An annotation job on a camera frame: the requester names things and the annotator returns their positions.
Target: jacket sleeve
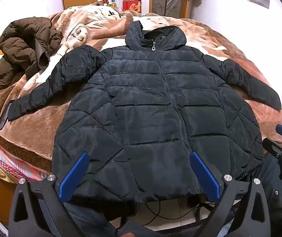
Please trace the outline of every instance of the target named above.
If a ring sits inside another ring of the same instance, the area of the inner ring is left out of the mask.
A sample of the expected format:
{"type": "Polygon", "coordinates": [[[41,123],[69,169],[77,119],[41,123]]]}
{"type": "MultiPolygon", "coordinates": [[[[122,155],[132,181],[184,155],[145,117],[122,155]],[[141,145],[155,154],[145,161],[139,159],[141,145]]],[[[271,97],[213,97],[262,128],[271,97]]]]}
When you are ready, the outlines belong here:
{"type": "Polygon", "coordinates": [[[100,53],[88,45],[82,45],[64,55],[46,82],[31,93],[14,100],[7,119],[13,121],[23,114],[46,103],[71,82],[85,82],[106,62],[107,53],[100,53]]]}
{"type": "Polygon", "coordinates": [[[212,73],[221,77],[228,85],[240,87],[253,100],[265,104],[275,110],[281,110],[281,102],[277,92],[264,82],[250,75],[238,63],[231,59],[219,61],[210,55],[194,50],[197,58],[212,73]]]}

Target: jacket zipper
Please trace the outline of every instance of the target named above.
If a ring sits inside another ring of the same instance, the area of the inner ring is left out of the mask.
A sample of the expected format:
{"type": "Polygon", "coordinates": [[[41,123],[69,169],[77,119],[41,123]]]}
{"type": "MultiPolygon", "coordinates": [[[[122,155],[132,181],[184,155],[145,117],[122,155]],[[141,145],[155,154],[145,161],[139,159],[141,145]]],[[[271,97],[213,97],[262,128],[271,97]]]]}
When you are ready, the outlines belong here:
{"type": "MultiPolygon", "coordinates": [[[[155,45],[156,45],[156,43],[153,42],[152,51],[155,51],[155,45]]],[[[164,85],[165,85],[166,91],[168,91],[168,93],[169,93],[169,95],[170,95],[170,97],[171,97],[172,106],[173,106],[174,110],[177,112],[178,119],[179,119],[179,122],[180,122],[182,140],[183,140],[183,143],[184,143],[184,145],[185,145],[185,147],[186,147],[186,149],[187,149],[187,151],[188,151],[189,157],[190,157],[191,151],[190,151],[189,145],[188,145],[188,143],[187,143],[187,140],[186,140],[186,138],[185,138],[185,130],[184,130],[184,127],[183,127],[184,123],[183,123],[183,120],[182,120],[181,115],[179,114],[178,109],[176,108],[175,101],[174,101],[174,97],[173,97],[172,92],[170,91],[170,89],[169,89],[169,87],[168,87],[168,85],[167,85],[167,80],[166,80],[165,75],[164,75],[164,73],[163,73],[163,68],[162,68],[162,65],[161,65],[161,63],[160,63],[160,61],[159,61],[159,59],[158,59],[157,54],[156,54],[156,61],[157,61],[157,63],[159,64],[159,68],[160,68],[160,71],[161,71],[161,75],[162,75],[162,78],[163,78],[163,81],[164,81],[164,85]]],[[[198,182],[198,178],[197,178],[197,177],[196,177],[196,180],[197,180],[198,192],[200,193],[199,182],[198,182]]]]}

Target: red box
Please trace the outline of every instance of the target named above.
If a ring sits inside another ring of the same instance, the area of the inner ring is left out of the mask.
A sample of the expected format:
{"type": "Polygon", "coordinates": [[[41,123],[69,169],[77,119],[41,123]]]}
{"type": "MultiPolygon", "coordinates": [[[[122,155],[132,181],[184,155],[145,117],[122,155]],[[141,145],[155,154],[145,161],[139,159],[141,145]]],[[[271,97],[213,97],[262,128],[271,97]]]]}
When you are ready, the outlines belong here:
{"type": "Polygon", "coordinates": [[[141,13],[141,0],[123,1],[122,10],[123,11],[137,11],[141,13]]]}

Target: silver bolt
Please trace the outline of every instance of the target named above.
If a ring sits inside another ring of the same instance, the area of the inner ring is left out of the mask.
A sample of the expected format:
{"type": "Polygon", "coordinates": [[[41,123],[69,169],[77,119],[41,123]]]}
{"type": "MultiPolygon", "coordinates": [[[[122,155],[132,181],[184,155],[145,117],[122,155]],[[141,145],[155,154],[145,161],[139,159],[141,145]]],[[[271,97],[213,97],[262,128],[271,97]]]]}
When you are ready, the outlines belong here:
{"type": "Polygon", "coordinates": [[[18,181],[20,184],[24,184],[25,182],[26,182],[26,179],[25,178],[21,178],[21,179],[19,179],[19,181],[18,181]]]}
{"type": "Polygon", "coordinates": [[[47,176],[48,181],[53,181],[55,179],[55,175],[48,175],[47,176]]]}
{"type": "Polygon", "coordinates": [[[255,184],[260,184],[260,180],[259,180],[258,178],[255,178],[255,179],[254,179],[254,183],[255,183],[255,184]]]}
{"type": "Polygon", "coordinates": [[[232,177],[230,176],[230,175],[225,175],[224,176],[224,180],[226,180],[226,181],[228,181],[228,182],[230,182],[230,181],[232,181],[232,177]]]}

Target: brown fleece blanket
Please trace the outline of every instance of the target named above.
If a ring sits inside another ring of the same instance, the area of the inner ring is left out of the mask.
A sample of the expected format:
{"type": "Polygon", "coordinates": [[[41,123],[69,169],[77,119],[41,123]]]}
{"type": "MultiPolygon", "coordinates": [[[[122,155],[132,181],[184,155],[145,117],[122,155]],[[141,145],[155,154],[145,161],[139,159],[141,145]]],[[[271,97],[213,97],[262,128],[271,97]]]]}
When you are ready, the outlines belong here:
{"type": "MultiPolygon", "coordinates": [[[[208,26],[190,19],[174,19],[149,13],[142,17],[135,11],[119,11],[105,6],[71,7],[49,17],[53,26],[63,33],[62,46],[50,58],[48,69],[53,68],[66,52],[88,44],[97,50],[125,45],[124,37],[129,24],[140,20],[144,30],[166,25],[179,26],[186,34],[187,45],[200,49],[220,60],[231,58],[251,75],[268,84],[263,74],[245,55],[224,36],[208,26]]],[[[9,100],[16,99],[46,80],[49,72],[40,72],[27,81],[24,75],[6,89],[0,89],[0,115],[9,100]]],[[[63,119],[70,100],[81,86],[73,85],[55,96],[48,106],[27,114],[13,122],[7,122],[0,130],[0,145],[13,155],[42,169],[51,170],[53,140],[56,129],[63,119]]],[[[282,124],[282,110],[276,111],[266,105],[250,100],[235,88],[252,107],[260,125],[262,137],[282,144],[282,136],[276,134],[275,126],[282,124]]]]}

